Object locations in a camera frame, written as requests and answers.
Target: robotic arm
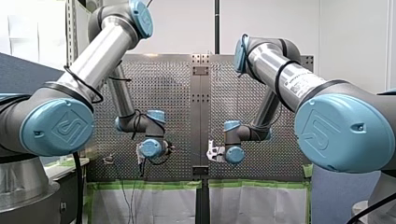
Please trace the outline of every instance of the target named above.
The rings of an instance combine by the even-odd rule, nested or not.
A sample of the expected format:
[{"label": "robotic arm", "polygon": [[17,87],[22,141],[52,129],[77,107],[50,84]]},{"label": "robotic arm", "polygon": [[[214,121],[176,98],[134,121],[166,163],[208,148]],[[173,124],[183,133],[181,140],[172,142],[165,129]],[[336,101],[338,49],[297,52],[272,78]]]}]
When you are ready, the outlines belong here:
[{"label": "robotic arm", "polygon": [[142,153],[149,157],[164,151],[164,113],[135,113],[120,60],[140,39],[152,35],[146,6],[130,1],[101,7],[89,21],[91,44],[55,82],[47,82],[28,100],[10,101],[0,114],[0,157],[33,154],[62,156],[82,149],[94,127],[93,106],[99,90],[108,81],[119,118],[117,128],[127,133],[145,133]]},{"label": "robotic arm", "polygon": [[301,67],[299,58],[288,40],[244,35],[238,41],[235,70],[267,85],[268,91],[250,126],[225,122],[229,160],[243,159],[240,141],[254,138],[258,126],[258,140],[268,136],[269,120],[281,103],[296,113],[299,146],[318,166],[346,173],[395,169],[396,97],[374,95],[344,80],[326,81]]}]

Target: metal frame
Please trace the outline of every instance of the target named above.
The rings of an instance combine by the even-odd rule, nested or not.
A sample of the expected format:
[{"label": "metal frame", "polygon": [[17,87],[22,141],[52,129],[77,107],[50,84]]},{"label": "metal frame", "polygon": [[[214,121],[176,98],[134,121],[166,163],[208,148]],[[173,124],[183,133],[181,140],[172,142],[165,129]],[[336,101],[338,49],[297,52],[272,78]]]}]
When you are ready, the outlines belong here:
[{"label": "metal frame", "polygon": [[72,65],[78,57],[76,0],[66,1],[67,65]]},{"label": "metal frame", "polygon": [[[196,219],[195,222],[197,224],[204,224],[210,222],[210,207],[209,207],[209,187],[208,187],[208,179],[209,178],[216,178],[215,175],[210,174],[209,168],[211,167],[211,163],[209,162],[206,157],[206,151],[208,149],[208,140],[210,136],[210,120],[211,118],[211,110],[213,109],[212,106],[212,79],[213,78],[221,78],[217,77],[217,68],[216,62],[223,62],[224,59],[227,59],[228,63],[231,63],[232,56],[224,56],[224,55],[207,55],[207,54],[193,54],[193,55],[125,55],[123,60],[123,66],[125,70],[125,75],[131,78],[133,81],[129,83],[130,90],[132,91],[132,97],[136,102],[136,108],[140,109],[148,109],[155,107],[156,105],[161,106],[162,103],[153,102],[147,103],[147,99],[150,95],[144,92],[144,90],[149,86],[150,89],[156,87],[158,85],[162,85],[162,82],[159,79],[152,79],[153,77],[160,77],[159,75],[164,72],[162,78],[166,80],[173,80],[174,78],[177,79],[177,76],[180,76],[186,72],[186,76],[183,77],[183,85],[188,85],[188,96],[183,96],[183,100],[188,102],[188,106],[190,107],[189,112],[189,120],[183,122],[184,125],[190,125],[190,142],[183,144],[188,151],[186,155],[178,157],[174,156],[174,158],[170,159],[170,162],[166,163],[166,165],[160,167],[151,166],[149,169],[152,169],[149,177],[145,178],[149,181],[179,181],[179,180],[201,180],[202,187],[197,190],[196,195]],[[313,57],[312,56],[303,56],[303,65],[308,69],[313,69]],[[167,68],[169,64],[175,64],[175,66],[180,66],[179,63],[182,63],[187,66],[183,69],[183,73],[180,73],[179,70],[173,70]],[[163,70],[157,69],[157,66],[163,66]],[[245,87],[256,87],[264,88],[264,86],[260,83],[254,83],[254,85],[248,84]],[[108,94],[106,88],[104,88],[105,95]],[[150,94],[160,94],[161,96],[161,89],[153,89]],[[99,138],[103,138],[105,136],[109,136],[115,134],[117,131],[113,128],[113,119],[117,116],[114,110],[112,103],[110,102],[109,97],[105,100],[106,106],[108,108],[96,108],[96,116],[100,117],[98,122],[99,125],[105,125],[106,129],[103,129],[99,135],[96,135],[96,140]],[[170,117],[173,121],[177,119],[175,116],[177,109],[168,114],[167,116]],[[177,128],[178,124],[172,124],[170,120],[166,126],[169,125],[174,126]],[[167,130],[168,132],[180,132],[180,130],[172,130],[170,128]],[[138,173],[134,172],[137,169],[137,160],[135,157],[135,143],[139,141],[139,138],[136,141],[131,142],[130,140],[131,135],[125,133],[117,133],[117,136],[114,139],[110,140],[110,145],[106,142],[106,140],[99,140],[97,141],[98,145],[105,146],[96,146],[96,159],[93,158],[92,164],[89,167],[88,175],[93,178],[90,178],[91,181],[112,181],[116,178],[122,179],[137,179],[139,178]],[[119,164],[117,167],[114,165],[104,165],[102,164],[102,158],[108,156],[111,152],[114,152],[115,162]],[[180,162],[186,162],[186,164],[177,163],[178,160],[181,159]],[[307,158],[304,158],[304,163],[309,163]],[[178,170],[177,172],[179,175],[183,175],[183,177],[174,177],[173,175],[169,175],[167,172],[171,170]],[[275,180],[284,180],[284,181],[302,181],[304,180],[303,175],[303,167],[299,170],[301,174],[298,177],[290,177],[290,176],[281,176],[280,178],[275,178]],[[105,174],[104,178],[97,178],[99,175]],[[250,178],[250,179],[263,179],[263,175],[251,177],[251,176],[241,176],[238,173],[234,173],[234,175],[225,176],[224,178]]]}]

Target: white wall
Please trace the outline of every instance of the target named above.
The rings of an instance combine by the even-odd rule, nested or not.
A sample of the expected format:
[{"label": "white wall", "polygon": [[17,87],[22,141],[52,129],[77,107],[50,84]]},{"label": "white wall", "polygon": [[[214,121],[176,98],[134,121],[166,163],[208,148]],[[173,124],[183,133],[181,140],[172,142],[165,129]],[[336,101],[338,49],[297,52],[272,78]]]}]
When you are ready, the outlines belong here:
[{"label": "white wall", "polygon": [[318,71],[319,0],[220,1],[220,52],[233,54],[243,33],[291,40],[315,56]]},{"label": "white wall", "polygon": [[389,1],[321,0],[320,70],[380,92],[387,88]]},{"label": "white wall", "polygon": [[[124,2],[106,0],[105,5]],[[153,0],[154,35],[132,53],[214,52],[214,0]],[[243,33],[282,37],[318,59],[319,0],[220,1],[220,53],[233,54]]]}]

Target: metal pole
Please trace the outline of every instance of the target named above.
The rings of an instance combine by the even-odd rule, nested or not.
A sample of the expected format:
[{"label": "metal pole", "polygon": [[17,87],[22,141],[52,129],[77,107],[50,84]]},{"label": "metal pole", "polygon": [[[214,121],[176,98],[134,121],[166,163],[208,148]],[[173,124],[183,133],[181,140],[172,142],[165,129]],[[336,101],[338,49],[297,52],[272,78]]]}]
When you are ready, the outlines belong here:
[{"label": "metal pole", "polygon": [[220,54],[220,0],[215,0],[215,54]]}]

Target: light blue joint cap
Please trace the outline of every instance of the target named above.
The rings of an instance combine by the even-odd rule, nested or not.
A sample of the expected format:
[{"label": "light blue joint cap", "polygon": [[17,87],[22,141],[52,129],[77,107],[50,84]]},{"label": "light blue joint cap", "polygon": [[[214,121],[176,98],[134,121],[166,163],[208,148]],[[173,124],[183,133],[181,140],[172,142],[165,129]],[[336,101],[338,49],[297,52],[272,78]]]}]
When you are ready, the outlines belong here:
[{"label": "light blue joint cap", "polygon": [[305,102],[294,129],[305,156],[330,171],[380,170],[395,150],[393,130],[385,117],[362,100],[343,94]]},{"label": "light blue joint cap", "polygon": [[162,110],[148,110],[147,115],[151,119],[155,119],[161,123],[165,123],[165,112]]},{"label": "light blue joint cap", "polygon": [[121,125],[120,125],[120,118],[119,118],[119,117],[117,117],[117,118],[114,120],[114,126],[116,127],[117,131],[123,132],[123,130],[122,130],[122,128],[121,128]]},{"label": "light blue joint cap", "polygon": [[241,126],[241,120],[237,120],[237,119],[227,120],[224,122],[224,132],[228,132],[239,126]]},{"label": "light blue joint cap", "polygon": [[140,152],[145,158],[154,159],[160,156],[162,149],[161,144],[152,138],[146,139],[140,147]]},{"label": "light blue joint cap", "polygon": [[91,110],[75,99],[51,100],[36,107],[23,121],[20,140],[37,156],[64,156],[79,151],[94,128]]},{"label": "light blue joint cap", "polygon": [[132,19],[134,19],[140,35],[145,39],[151,37],[153,26],[149,9],[138,0],[129,0],[129,7],[131,8]]},{"label": "light blue joint cap", "polygon": [[241,147],[230,147],[225,153],[225,160],[231,164],[239,164],[245,158],[245,151]]},{"label": "light blue joint cap", "polygon": [[[248,37],[245,37],[245,46],[248,45]],[[245,60],[246,60],[246,53],[244,51],[244,46],[242,45],[242,38],[238,40],[235,47],[235,54],[233,56],[233,69],[237,73],[245,73]]]},{"label": "light blue joint cap", "polygon": [[264,141],[270,140],[271,137],[272,137],[272,128],[270,128],[270,131],[268,131],[268,134],[267,134],[267,136],[265,137]]}]

